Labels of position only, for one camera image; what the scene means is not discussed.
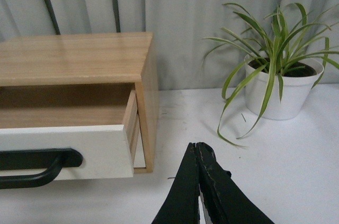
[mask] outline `spider plant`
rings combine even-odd
[[[220,133],[221,118],[232,100],[249,82],[255,79],[255,77],[258,76],[260,72],[268,73],[269,79],[266,85],[260,113],[250,130],[242,136],[244,137],[250,131],[252,131],[252,129],[257,125],[258,121],[264,114],[272,94],[274,83],[278,81],[279,97],[281,101],[284,84],[283,76],[293,70],[303,69],[304,66],[302,65],[302,60],[310,57],[320,58],[323,61],[324,67],[326,67],[327,63],[329,63],[339,69],[339,64],[328,57],[328,55],[332,54],[339,55],[339,51],[330,48],[329,38],[323,35],[324,32],[326,32],[327,30],[331,30],[331,27],[337,23],[327,25],[320,22],[322,16],[332,8],[323,11],[310,22],[309,13],[306,12],[304,6],[300,3],[292,3],[288,6],[293,6],[298,11],[298,13],[300,13],[301,19],[297,23],[295,23],[293,27],[290,28],[288,26],[287,18],[284,14],[283,9],[280,6],[277,6],[273,13],[264,18],[265,20],[271,20],[271,33],[268,34],[267,31],[265,31],[264,27],[259,23],[259,21],[241,5],[237,3],[226,3],[223,5],[236,7],[238,11],[233,11],[233,13],[240,17],[245,22],[248,28],[240,35],[236,34],[228,28],[221,28],[221,30],[223,30],[233,38],[231,40],[215,37],[205,38],[217,42],[218,45],[211,49],[204,56],[203,60],[205,60],[206,57],[214,50],[227,44],[243,51],[248,55],[247,57],[249,57],[245,61],[241,62],[229,74],[221,91],[221,96],[226,100],[226,103],[220,116],[217,134],[221,139],[229,142],[230,144],[239,146],[228,140]],[[244,33],[250,33],[251,37],[243,37],[242,34]],[[321,50],[307,53],[308,46],[317,41],[323,41],[324,47]],[[229,98],[226,98],[226,92],[227,89],[229,89],[230,87],[231,80],[242,67],[244,67],[251,61],[254,61],[257,64],[256,69],[247,77],[245,77],[245,79],[243,79],[235,87]],[[323,74],[321,74],[319,79],[314,83],[313,87],[320,81],[322,75]]]

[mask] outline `white table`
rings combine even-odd
[[[262,119],[240,141],[246,149],[217,137],[223,105],[220,89],[161,91],[153,173],[2,190],[0,222],[151,223],[188,143],[204,141],[245,195],[276,224],[339,223],[339,84],[318,85],[292,120]],[[229,113],[234,117],[223,123],[234,125],[222,127],[228,135],[241,136],[255,120],[243,96]]]

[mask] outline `white surface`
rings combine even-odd
[[[133,176],[123,125],[0,129],[2,151],[69,147],[83,155],[83,163],[80,167],[63,168],[57,180]],[[42,171],[0,171],[0,176]]]
[[[263,117],[273,120],[288,120],[298,115],[314,82],[319,79],[324,71],[324,66],[316,59],[309,58],[302,62],[311,66],[316,71],[316,75],[308,77],[282,77],[283,93],[281,100],[279,95],[279,80],[275,76],[272,95]],[[246,76],[255,70],[248,64],[245,66],[245,69]],[[260,114],[268,81],[269,75],[261,71],[245,87],[246,106],[257,115]]]
[[[135,158],[134,158],[133,167],[146,167],[145,157],[144,157],[144,149],[143,149],[143,146],[142,146],[142,139],[141,139],[141,133],[140,132],[139,132],[139,135],[138,135],[137,149],[136,149],[136,155],[135,155]]]
[[[1,223],[150,224],[188,143],[199,141],[214,149],[219,164],[232,172],[233,181],[275,224],[339,223],[338,103],[338,84],[319,85],[297,117],[262,119],[241,141],[248,146],[242,149],[216,136],[224,105],[220,89],[160,92],[153,173],[2,190]],[[238,112],[229,112],[237,127],[223,126],[222,131],[240,136],[255,115],[245,107],[243,96],[237,104]]]

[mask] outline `drawer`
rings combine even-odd
[[[0,88],[0,151],[73,148],[83,155],[80,167],[63,168],[56,180],[133,176],[138,137],[133,84]]]

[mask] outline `light wood grain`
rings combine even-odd
[[[155,142],[159,113],[158,77],[156,54],[153,41],[142,71],[142,81],[136,83],[137,101],[139,106],[142,144],[147,172],[152,172],[155,158]]]
[[[0,86],[141,81],[151,33],[51,35],[0,43]]]
[[[121,83],[128,89],[112,86]],[[97,91],[98,85],[110,86]],[[137,111],[127,104],[131,85]],[[153,170],[158,82],[152,33],[51,35],[0,43],[0,100],[0,128],[135,125],[137,115],[124,115],[126,109],[137,112],[146,163],[137,173]],[[133,131],[127,129],[134,151]]]
[[[131,84],[3,87],[0,128],[122,124],[130,115],[131,89]]]
[[[126,134],[128,138],[129,145],[131,144],[133,140],[133,132],[135,130],[135,124],[137,119],[137,98],[136,98],[136,91],[134,87],[131,90],[129,100],[126,106],[125,115],[122,119],[122,124],[124,125],[126,129]]]
[[[135,167],[134,173],[135,174],[144,174],[144,173],[150,173],[150,171],[147,170],[147,168],[145,168],[145,167]]]
[[[132,156],[132,162],[134,163],[136,151],[137,151],[137,143],[138,143],[138,136],[140,134],[140,122],[139,122],[139,116],[137,115],[135,120],[135,125],[133,127],[133,134],[132,134],[132,140],[129,144],[129,149],[131,151]]]

